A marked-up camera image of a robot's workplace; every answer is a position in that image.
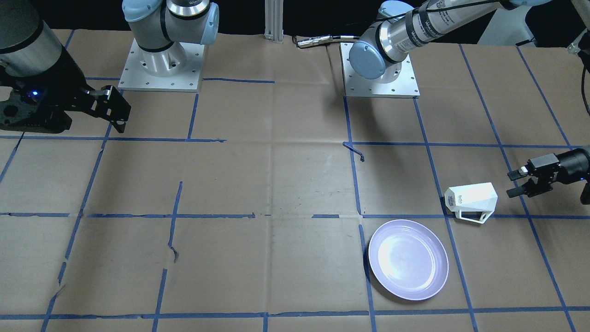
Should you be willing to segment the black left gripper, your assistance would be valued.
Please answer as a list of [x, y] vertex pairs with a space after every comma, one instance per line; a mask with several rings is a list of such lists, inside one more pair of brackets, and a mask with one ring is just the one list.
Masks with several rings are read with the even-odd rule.
[[551, 191], [552, 183], [572, 184], [585, 180], [581, 193], [583, 205], [590, 203], [589, 147], [576, 148], [561, 154], [546, 154], [528, 160], [528, 168], [520, 167], [507, 173], [510, 180], [531, 176], [528, 182], [507, 190], [509, 198], [525, 195], [529, 198]]

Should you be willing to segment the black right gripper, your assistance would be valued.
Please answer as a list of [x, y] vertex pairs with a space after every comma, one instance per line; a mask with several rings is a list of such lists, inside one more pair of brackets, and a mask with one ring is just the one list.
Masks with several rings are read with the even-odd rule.
[[0, 128], [8, 131], [60, 134], [71, 128], [67, 111], [108, 121], [122, 134], [131, 106], [112, 85], [93, 89], [65, 47], [46, 71], [30, 77], [8, 74], [1, 67], [1, 86], [12, 88], [1, 102]]

